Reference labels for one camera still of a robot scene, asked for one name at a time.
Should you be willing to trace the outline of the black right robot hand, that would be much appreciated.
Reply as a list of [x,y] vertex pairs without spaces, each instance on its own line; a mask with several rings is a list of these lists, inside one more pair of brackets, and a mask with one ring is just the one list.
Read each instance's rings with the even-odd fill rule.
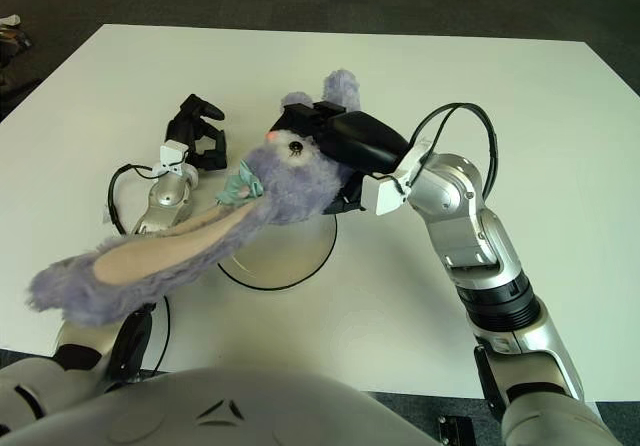
[[360,210],[363,177],[393,173],[409,150],[404,137],[383,122],[329,101],[286,105],[271,130],[287,130],[311,140],[340,165],[342,187],[322,211],[324,215]]

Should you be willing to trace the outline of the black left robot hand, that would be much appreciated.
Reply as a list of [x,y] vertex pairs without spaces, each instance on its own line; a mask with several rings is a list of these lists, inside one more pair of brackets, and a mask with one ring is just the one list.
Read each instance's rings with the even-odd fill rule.
[[[217,171],[227,168],[226,137],[222,129],[205,121],[223,121],[225,114],[213,104],[195,94],[190,94],[180,105],[175,117],[168,123],[165,140],[173,140],[187,146],[185,162],[204,171]],[[196,142],[203,137],[214,141],[215,148],[196,151]]]

